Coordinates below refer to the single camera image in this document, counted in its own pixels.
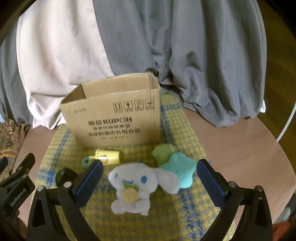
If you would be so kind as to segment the grey bed sheet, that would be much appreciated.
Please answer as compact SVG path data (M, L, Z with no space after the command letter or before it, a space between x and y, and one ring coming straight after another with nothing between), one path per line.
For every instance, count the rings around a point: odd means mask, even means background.
M260 113L267 49L257 1L92 2L112 76L151 72L163 92L216 127ZM32 127L16 55L19 18L1 44L1 118Z

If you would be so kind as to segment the teal ring toy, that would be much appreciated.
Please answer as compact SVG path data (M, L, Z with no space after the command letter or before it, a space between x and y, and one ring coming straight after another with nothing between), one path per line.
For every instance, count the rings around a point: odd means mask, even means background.
M81 166L84 168L84 169L87 169L89 168L89 166L93 163L93 159L90 159L90 157L84 157L81 161Z

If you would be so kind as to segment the brown patterned cloth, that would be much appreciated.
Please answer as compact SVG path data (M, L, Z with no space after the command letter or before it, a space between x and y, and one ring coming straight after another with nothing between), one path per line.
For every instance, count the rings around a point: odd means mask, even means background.
M25 123L17 123L9 118L1 123L1 158L8 159L8 165L1 173L1 181L10 176L28 130L29 126Z

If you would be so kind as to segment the white dog plush toy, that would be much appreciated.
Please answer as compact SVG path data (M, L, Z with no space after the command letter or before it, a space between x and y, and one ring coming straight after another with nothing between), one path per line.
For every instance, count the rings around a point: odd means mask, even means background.
M151 207L150 194L158 186L168 194L176 194L180 189L175 173L144 163L117 166L109 173L108 180L116 189L116 200L111 204L114 214L138 213L147 216Z

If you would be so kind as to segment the teal star plush cushion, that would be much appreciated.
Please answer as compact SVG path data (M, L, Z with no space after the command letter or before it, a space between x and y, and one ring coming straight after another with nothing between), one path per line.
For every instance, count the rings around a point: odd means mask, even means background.
M180 188L187 189L193 183L196 166L197 162L195 160L181 152L175 152L170 156L169 161L162 164L160 168L175 173L180 182Z

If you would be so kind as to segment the brown cardboard box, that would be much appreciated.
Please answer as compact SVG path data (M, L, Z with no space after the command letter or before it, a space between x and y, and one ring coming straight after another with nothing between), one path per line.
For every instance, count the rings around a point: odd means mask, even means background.
M160 95L151 72L124 74L80 84L60 110L82 147L154 143L161 139Z

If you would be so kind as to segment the beige pink bed sheet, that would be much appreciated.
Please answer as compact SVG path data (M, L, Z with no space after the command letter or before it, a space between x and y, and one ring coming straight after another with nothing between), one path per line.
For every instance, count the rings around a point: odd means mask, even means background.
M64 124L61 101L79 84L113 75L92 1L36 1L18 20L18 70L33 128Z

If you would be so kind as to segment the light green plush toy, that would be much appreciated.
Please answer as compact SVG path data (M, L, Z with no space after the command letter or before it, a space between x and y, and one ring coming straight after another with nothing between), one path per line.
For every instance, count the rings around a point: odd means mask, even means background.
M167 163L171 155L177 152L178 149L172 144L161 144L154 148L152 155L155 158L158 167Z

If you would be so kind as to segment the yellow toy cup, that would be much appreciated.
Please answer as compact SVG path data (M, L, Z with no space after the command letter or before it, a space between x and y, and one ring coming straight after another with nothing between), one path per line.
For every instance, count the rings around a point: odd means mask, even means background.
M104 165L116 165L120 163L120 152L112 150L97 149L90 160L100 160Z

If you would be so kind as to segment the black green round toy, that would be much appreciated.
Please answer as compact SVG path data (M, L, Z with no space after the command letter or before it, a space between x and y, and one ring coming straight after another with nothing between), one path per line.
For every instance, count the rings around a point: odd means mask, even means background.
M69 168L63 168L59 170L55 176L55 182L57 187L61 187L66 182L73 182L77 178L78 174L69 169Z

